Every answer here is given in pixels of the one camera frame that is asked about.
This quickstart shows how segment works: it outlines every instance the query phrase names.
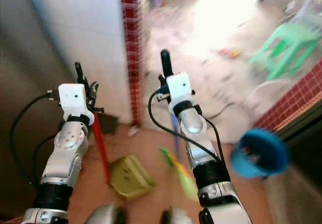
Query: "green plastic stool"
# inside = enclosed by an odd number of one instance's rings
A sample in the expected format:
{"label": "green plastic stool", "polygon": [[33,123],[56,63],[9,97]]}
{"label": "green plastic stool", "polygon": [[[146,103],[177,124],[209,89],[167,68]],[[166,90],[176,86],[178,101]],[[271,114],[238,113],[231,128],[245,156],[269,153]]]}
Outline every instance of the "green plastic stool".
{"label": "green plastic stool", "polygon": [[250,63],[264,65],[269,71],[267,80],[274,80],[289,72],[296,75],[314,49],[321,35],[299,24],[283,24],[260,48]]}

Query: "green broom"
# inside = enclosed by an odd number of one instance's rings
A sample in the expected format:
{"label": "green broom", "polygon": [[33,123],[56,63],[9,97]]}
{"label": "green broom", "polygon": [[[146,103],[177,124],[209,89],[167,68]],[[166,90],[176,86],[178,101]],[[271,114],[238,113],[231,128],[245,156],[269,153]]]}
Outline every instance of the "green broom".
{"label": "green broom", "polygon": [[165,148],[160,148],[160,151],[162,153],[162,156],[165,162],[167,162],[172,168],[174,168],[177,171],[180,179],[181,187],[183,188],[186,195],[190,199],[198,201],[197,187],[194,184],[193,180],[188,175],[185,167],[182,164],[180,164],[177,161],[176,157]]}

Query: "silver robot arm segment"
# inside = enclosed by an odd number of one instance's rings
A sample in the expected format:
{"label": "silver robot arm segment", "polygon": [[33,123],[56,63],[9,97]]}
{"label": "silver robot arm segment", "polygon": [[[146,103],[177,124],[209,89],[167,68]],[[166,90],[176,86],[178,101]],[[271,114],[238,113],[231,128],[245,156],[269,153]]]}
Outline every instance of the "silver robot arm segment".
{"label": "silver robot arm segment", "polygon": [[[207,136],[207,122],[193,106],[189,76],[185,72],[173,74],[169,52],[161,52],[164,76],[159,76],[162,86],[167,85],[169,111],[174,113],[181,132],[217,156]],[[198,187],[199,202],[204,210],[199,213],[200,224],[251,224],[237,193],[230,182],[226,166],[201,148],[186,142],[186,152]]]}
{"label": "silver robot arm segment", "polygon": [[63,84],[58,90],[66,122],[55,137],[33,208],[27,209],[22,224],[68,223],[69,199],[88,149],[88,126],[94,115],[87,109],[84,85]]}

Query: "concrete floor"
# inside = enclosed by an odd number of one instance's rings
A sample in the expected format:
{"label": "concrete floor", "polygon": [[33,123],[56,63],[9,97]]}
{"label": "concrete floor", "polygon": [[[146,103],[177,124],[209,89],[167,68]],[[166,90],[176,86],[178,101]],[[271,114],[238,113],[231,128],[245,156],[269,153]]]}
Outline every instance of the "concrete floor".
{"label": "concrete floor", "polygon": [[[162,73],[159,52],[171,53],[173,70],[186,71],[196,91],[195,102],[205,116],[212,116],[230,102],[231,106],[213,120],[223,142],[236,142],[252,123],[268,110],[287,90],[318,62],[316,50],[299,74],[283,84],[262,89],[256,113],[248,101],[250,93],[265,82],[267,73],[251,67],[249,60],[281,24],[283,9],[291,0],[167,0],[164,7],[154,9],[147,18],[150,38],[147,46],[148,72],[145,97],[159,86]],[[303,0],[297,0],[299,8]],[[222,48],[239,50],[241,55],[230,59],[218,54]],[[162,124],[171,126],[165,103],[156,103],[153,113]],[[145,114],[144,127],[156,129]]]}
{"label": "concrete floor", "polygon": [[[128,131],[128,126],[119,125],[115,137],[104,136],[109,159],[134,153],[155,181],[155,189],[133,200],[122,199],[106,185],[101,159],[96,145],[93,144],[85,155],[83,168],[70,200],[68,211],[70,223],[84,223],[95,208],[108,203],[118,203],[128,211],[129,224],[157,224],[162,211],[170,206],[184,209],[197,224],[201,206],[185,196],[178,177],[163,161],[159,152],[160,147],[173,152],[173,136],[165,132],[142,129],[136,135],[128,137]],[[183,155],[185,152],[183,142],[180,147]],[[259,179],[246,180],[236,176],[229,165],[231,150],[231,145],[223,145],[232,183],[253,224],[272,224],[263,182]],[[183,164],[192,176],[186,158]]]}

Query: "green dustpan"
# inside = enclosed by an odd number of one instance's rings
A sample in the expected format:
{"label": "green dustpan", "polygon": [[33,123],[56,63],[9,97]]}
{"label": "green dustpan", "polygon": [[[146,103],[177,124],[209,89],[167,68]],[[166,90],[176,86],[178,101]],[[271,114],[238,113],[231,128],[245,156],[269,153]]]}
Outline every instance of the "green dustpan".
{"label": "green dustpan", "polygon": [[153,179],[134,154],[122,156],[110,163],[111,186],[126,199],[152,190]]}

